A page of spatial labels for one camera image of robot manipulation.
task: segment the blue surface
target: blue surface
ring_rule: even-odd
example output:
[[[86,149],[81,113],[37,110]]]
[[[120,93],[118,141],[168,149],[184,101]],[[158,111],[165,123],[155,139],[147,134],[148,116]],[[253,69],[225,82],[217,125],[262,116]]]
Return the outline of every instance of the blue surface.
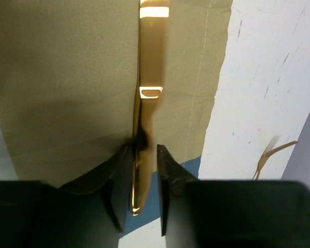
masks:
[[[192,173],[195,177],[198,177],[198,169],[200,168],[201,157],[189,160],[185,162],[185,169]],[[125,232],[122,236],[142,227],[153,220],[160,217],[160,199],[159,199],[159,188],[157,180],[157,172],[152,175],[151,186],[149,195],[145,204],[144,210],[138,216],[132,216],[128,210]]]

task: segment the gold knife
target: gold knife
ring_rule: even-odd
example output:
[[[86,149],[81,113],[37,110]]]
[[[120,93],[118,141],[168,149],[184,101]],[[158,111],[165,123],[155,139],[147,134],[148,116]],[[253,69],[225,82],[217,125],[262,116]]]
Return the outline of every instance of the gold knife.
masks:
[[[141,0],[139,5],[138,83],[135,93],[133,138],[135,160],[130,209],[144,208],[153,172],[152,116],[164,86],[169,0]]]

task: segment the gold fork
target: gold fork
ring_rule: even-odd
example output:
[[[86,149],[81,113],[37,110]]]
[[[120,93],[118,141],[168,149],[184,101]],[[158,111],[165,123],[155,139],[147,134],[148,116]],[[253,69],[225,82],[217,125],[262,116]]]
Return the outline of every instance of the gold fork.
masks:
[[[263,152],[262,156],[260,157],[260,159],[258,161],[256,172],[253,176],[253,179],[255,179],[255,177],[256,177],[255,180],[258,180],[258,178],[260,176],[260,172],[262,171],[265,163],[273,154],[275,154],[276,152],[283,150],[289,146],[292,146],[292,145],[295,145],[298,143],[297,141],[292,141],[292,142],[289,142],[285,145],[282,145],[282,146],[279,146],[279,147],[273,149],[275,143],[277,143],[278,140],[279,140],[279,136],[278,135],[274,136],[272,138],[272,140],[270,141],[270,143],[268,144],[268,146],[266,147],[265,151]]]

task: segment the reflective gold cutlery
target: reflective gold cutlery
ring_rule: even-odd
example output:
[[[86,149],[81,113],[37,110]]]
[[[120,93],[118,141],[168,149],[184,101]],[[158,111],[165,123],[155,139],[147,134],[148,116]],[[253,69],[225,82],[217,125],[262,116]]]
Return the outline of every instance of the reflective gold cutlery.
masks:
[[[141,0],[139,12],[139,67],[133,120],[135,161],[130,204],[133,215],[142,211],[151,184],[152,116],[164,86],[169,1]]]
[[[273,149],[273,147],[275,146],[275,143],[277,143],[278,140],[279,140],[279,136],[278,135],[274,136],[272,138],[272,140],[270,141],[270,143],[268,144],[268,146],[266,147],[265,151],[263,152],[262,156],[260,157],[260,159],[258,161],[257,168],[256,168],[255,174],[253,176],[253,179],[258,180],[258,178],[260,176],[260,172],[262,171],[265,163],[268,161],[268,159],[273,154],[275,154],[276,152],[278,152],[282,149],[285,149],[289,146],[292,146],[292,145],[295,145],[298,143],[297,141],[292,141],[292,142],[289,142],[285,145],[282,145],[282,146],[279,146],[279,147]]]

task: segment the white wall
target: white wall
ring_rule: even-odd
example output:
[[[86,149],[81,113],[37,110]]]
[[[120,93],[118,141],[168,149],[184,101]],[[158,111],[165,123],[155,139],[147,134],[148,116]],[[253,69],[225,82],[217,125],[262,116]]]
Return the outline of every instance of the white wall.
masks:
[[[228,34],[199,175],[251,179],[271,138],[297,140],[310,111],[310,1],[235,0]],[[261,178],[280,179],[292,150]]]

